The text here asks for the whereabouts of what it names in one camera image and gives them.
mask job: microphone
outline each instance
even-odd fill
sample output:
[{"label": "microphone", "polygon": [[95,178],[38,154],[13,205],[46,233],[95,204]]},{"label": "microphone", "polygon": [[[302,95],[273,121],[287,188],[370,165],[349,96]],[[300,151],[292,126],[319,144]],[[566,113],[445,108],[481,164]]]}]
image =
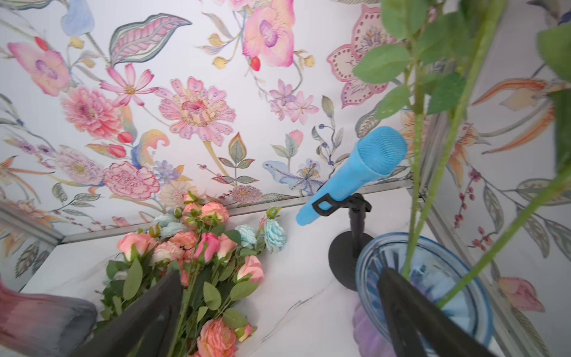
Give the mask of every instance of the microphone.
[{"label": "microphone", "polygon": [[[362,185],[387,177],[407,156],[408,146],[398,131],[381,126],[359,140],[347,162],[307,202],[295,217],[300,226],[310,224],[319,218],[313,209],[313,202],[325,194],[336,201],[343,201]],[[319,205],[323,210],[331,208],[327,202]]]}]

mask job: marble table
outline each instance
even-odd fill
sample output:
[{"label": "marble table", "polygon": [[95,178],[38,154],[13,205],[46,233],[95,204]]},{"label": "marble table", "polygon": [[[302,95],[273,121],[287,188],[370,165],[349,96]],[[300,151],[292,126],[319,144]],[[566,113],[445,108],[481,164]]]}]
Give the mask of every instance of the marble table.
[{"label": "marble table", "polygon": [[[365,199],[373,207],[367,214],[365,233],[376,237],[408,231],[411,197],[405,188],[367,194]],[[281,252],[265,252],[260,257],[264,282],[235,305],[258,328],[238,345],[237,357],[359,356],[351,325],[359,297],[337,282],[328,265],[329,244],[349,230],[347,210],[339,209],[300,227],[295,222],[299,208],[282,209],[278,220],[288,242]],[[256,227],[262,215],[233,216],[228,227],[245,223]],[[427,226],[422,235],[435,239]],[[101,307],[99,294],[94,291],[103,290],[106,262],[117,256],[115,246],[121,238],[56,247],[22,292],[73,296]],[[495,340],[490,350],[503,355]]]}]

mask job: red berry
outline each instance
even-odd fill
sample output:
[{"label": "red berry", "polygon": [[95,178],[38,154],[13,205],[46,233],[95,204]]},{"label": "red berry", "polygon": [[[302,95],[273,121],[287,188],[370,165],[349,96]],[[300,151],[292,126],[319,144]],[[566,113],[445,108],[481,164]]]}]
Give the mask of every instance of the red berry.
[{"label": "red berry", "polygon": [[128,131],[124,131],[122,133],[119,133],[119,135],[117,135],[117,139],[119,139],[119,141],[122,143],[132,143],[133,142],[133,134],[131,134]]},{"label": "red berry", "polygon": [[49,48],[49,46],[47,45],[47,42],[44,41],[43,38],[40,37],[34,37],[34,40],[36,41],[36,45],[38,45],[39,48],[41,48],[44,51],[47,51]]},{"label": "red berry", "polygon": [[261,65],[262,64],[260,63],[260,59],[258,57],[252,58],[252,62],[250,63],[250,67],[252,67],[253,70],[258,72],[260,70]]}]

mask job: pink flower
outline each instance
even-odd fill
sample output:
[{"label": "pink flower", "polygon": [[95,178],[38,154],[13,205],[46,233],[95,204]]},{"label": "pink flower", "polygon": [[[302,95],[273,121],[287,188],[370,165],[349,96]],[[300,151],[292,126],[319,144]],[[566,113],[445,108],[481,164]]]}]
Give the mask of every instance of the pink flower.
[{"label": "pink flower", "polygon": [[220,236],[220,238],[218,238],[219,242],[220,242],[220,247],[218,249],[218,259],[222,259],[224,258],[226,255],[228,255],[228,253],[236,248],[237,244],[236,242],[234,242],[232,239],[230,239],[226,234],[222,233],[222,235]]},{"label": "pink flower", "polygon": [[204,88],[204,83],[194,77],[188,79],[185,89],[178,79],[171,81],[176,95],[166,88],[159,88],[155,93],[163,98],[159,110],[163,117],[177,121],[171,125],[171,132],[181,138],[190,139],[194,134],[202,141],[210,141],[222,145],[222,134],[230,134],[234,130],[219,121],[233,122],[236,118],[234,109],[230,109],[224,101],[226,92],[216,87]]},{"label": "pink flower", "polygon": [[341,90],[343,108],[348,105],[363,104],[373,94],[382,93],[387,88],[386,83],[366,84],[353,75],[353,68],[372,48],[396,41],[383,27],[381,10],[378,7],[363,5],[361,17],[353,27],[351,43],[339,47],[327,57],[335,77],[341,82],[346,82]]},{"label": "pink flower", "polygon": [[527,280],[521,278],[500,278],[498,285],[509,302],[519,310],[545,312],[545,307],[537,299],[535,288]]},{"label": "pink flower", "polygon": [[58,52],[38,51],[27,43],[8,43],[8,49],[45,94],[57,97],[67,87],[70,74]]},{"label": "pink flower", "polygon": [[113,163],[103,172],[103,183],[116,195],[132,199],[147,199],[159,192],[159,182],[146,167],[131,163]]},{"label": "pink flower", "polygon": [[235,344],[236,334],[222,318],[207,321],[196,340],[200,357],[233,357]]},{"label": "pink flower", "polygon": [[159,90],[159,87],[153,87],[149,89],[143,90],[149,83],[151,83],[154,75],[151,73],[150,70],[146,70],[143,72],[143,75],[139,78],[139,82],[135,85],[135,68],[133,67],[132,63],[129,63],[125,66],[125,75],[127,76],[127,80],[125,81],[123,77],[113,68],[107,67],[107,73],[113,78],[113,80],[119,85],[114,86],[109,84],[105,81],[101,81],[99,84],[101,89],[110,90],[119,94],[119,96],[113,101],[113,105],[115,107],[121,105],[127,105],[131,101],[131,98],[140,106],[144,106],[142,100],[137,97],[135,94],[149,94],[154,93]]},{"label": "pink flower", "polygon": [[69,91],[62,100],[67,121],[79,131],[87,131],[96,139],[110,139],[120,133],[123,119],[119,110],[98,90],[89,92],[85,86]]},{"label": "pink flower", "polygon": [[163,260],[178,260],[182,259],[183,255],[184,250],[178,244],[172,243],[169,240],[168,242],[159,244],[157,248],[155,248],[151,261],[158,263]]},{"label": "pink flower", "polygon": [[319,108],[311,105],[312,102],[313,95],[308,96],[307,99],[303,99],[303,92],[297,92],[296,101],[289,102],[285,105],[287,109],[289,109],[291,121],[295,123],[299,119],[301,124],[305,124],[308,114],[315,114],[319,111]]},{"label": "pink flower", "polygon": [[127,233],[127,235],[117,243],[117,249],[125,254],[127,260],[131,260],[131,247],[133,244],[137,252],[143,255],[155,247],[156,241],[148,234]]},{"label": "pink flower", "polygon": [[248,274],[252,274],[252,277],[248,279],[250,282],[259,284],[264,280],[264,271],[262,270],[262,264],[255,255],[249,255],[246,257],[246,263],[240,267],[236,277],[238,280],[240,280]]},{"label": "pink flower", "polygon": [[168,241],[185,250],[189,250],[196,246],[198,243],[198,237],[194,232],[179,232]]},{"label": "pink flower", "polygon": [[202,251],[204,250],[204,243],[208,243],[206,251],[204,252],[204,262],[208,263],[212,260],[214,253],[218,251],[220,243],[218,242],[218,237],[213,233],[203,233],[202,240],[198,243],[198,247],[194,252],[194,259],[198,259]]},{"label": "pink flower", "polygon": [[244,26],[244,55],[261,56],[272,67],[291,66],[294,23],[293,0],[272,0],[259,7]]},{"label": "pink flower", "polygon": [[202,207],[202,214],[200,217],[214,217],[220,220],[221,223],[224,223],[228,220],[230,215],[228,214],[226,207],[224,207],[221,203],[210,202]]}]

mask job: pink rose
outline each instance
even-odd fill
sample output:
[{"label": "pink rose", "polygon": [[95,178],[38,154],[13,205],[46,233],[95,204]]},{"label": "pink rose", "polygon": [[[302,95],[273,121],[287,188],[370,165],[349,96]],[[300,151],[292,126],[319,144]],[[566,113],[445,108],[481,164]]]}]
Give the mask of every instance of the pink rose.
[{"label": "pink rose", "polygon": [[127,260],[131,260],[131,247],[133,244],[137,252],[143,255],[156,246],[156,241],[148,234],[128,233],[117,243],[117,249],[125,254]]},{"label": "pink rose", "polygon": [[194,232],[179,232],[168,240],[169,242],[182,247],[184,250],[194,248],[198,243],[198,237]]},{"label": "pink rose", "polygon": [[230,239],[226,234],[222,233],[220,238],[220,248],[218,249],[218,259],[224,258],[232,249],[236,248],[237,244],[232,239]]},{"label": "pink rose", "polygon": [[214,253],[218,251],[218,247],[220,243],[218,242],[218,237],[213,233],[203,233],[202,240],[198,243],[198,248],[196,248],[196,252],[194,253],[194,258],[198,259],[202,251],[204,250],[204,243],[208,243],[208,247],[204,252],[204,261],[208,263],[212,260]]},{"label": "pink rose", "polygon": [[249,255],[246,257],[246,263],[240,267],[236,277],[240,280],[248,274],[252,274],[252,277],[248,279],[250,282],[259,284],[264,280],[262,264],[255,255]]},{"label": "pink rose", "polygon": [[224,207],[222,204],[218,202],[210,202],[202,207],[202,214],[200,215],[200,217],[204,218],[211,216],[218,218],[221,223],[226,222],[230,217],[226,207]]},{"label": "pink rose", "polygon": [[163,260],[178,260],[182,259],[184,250],[178,245],[171,242],[164,242],[155,248],[151,261],[153,263],[162,262]]},{"label": "pink rose", "polygon": [[160,185],[155,175],[146,167],[136,168],[124,161],[113,163],[103,172],[103,183],[114,194],[132,199],[148,199],[159,192]]},{"label": "pink rose", "polygon": [[202,327],[196,344],[200,357],[233,357],[236,334],[222,318],[209,320]]}]

